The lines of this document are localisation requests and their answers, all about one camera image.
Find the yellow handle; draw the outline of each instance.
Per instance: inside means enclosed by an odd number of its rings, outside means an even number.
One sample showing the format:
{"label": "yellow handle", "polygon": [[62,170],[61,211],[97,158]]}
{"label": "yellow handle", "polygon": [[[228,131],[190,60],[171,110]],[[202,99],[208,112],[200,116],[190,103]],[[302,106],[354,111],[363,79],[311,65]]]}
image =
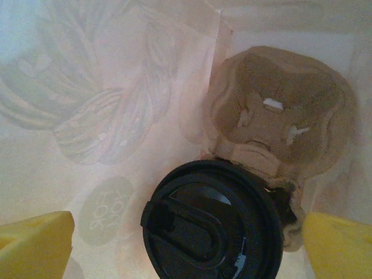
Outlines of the yellow handle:
{"label": "yellow handle", "polygon": [[372,226],[311,212],[303,241],[317,279],[372,278]]}
{"label": "yellow handle", "polygon": [[62,279],[74,219],[53,212],[0,227],[0,279]]}

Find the white paper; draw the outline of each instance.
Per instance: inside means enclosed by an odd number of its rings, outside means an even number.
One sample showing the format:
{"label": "white paper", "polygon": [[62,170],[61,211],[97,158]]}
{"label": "white paper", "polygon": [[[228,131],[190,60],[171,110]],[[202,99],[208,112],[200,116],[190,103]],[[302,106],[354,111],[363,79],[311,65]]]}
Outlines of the white paper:
{"label": "white paper", "polygon": [[[205,153],[210,76],[253,45],[312,56],[348,79],[358,129],[340,162],[307,182],[303,207],[372,223],[368,0],[360,10],[245,2],[0,2],[0,224],[70,210],[64,279],[157,278],[144,205],[170,170]],[[306,276],[305,252],[285,253],[278,278]]]}

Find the circular logo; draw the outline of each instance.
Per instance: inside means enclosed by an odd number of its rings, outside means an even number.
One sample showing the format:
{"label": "circular logo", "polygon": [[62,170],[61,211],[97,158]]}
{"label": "circular logo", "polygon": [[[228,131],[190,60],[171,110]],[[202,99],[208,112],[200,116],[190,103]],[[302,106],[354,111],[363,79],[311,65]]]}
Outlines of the circular logo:
{"label": "circular logo", "polygon": [[112,240],[133,194],[132,184],[124,177],[113,177],[97,186],[84,202],[78,229],[82,239],[93,246]]}

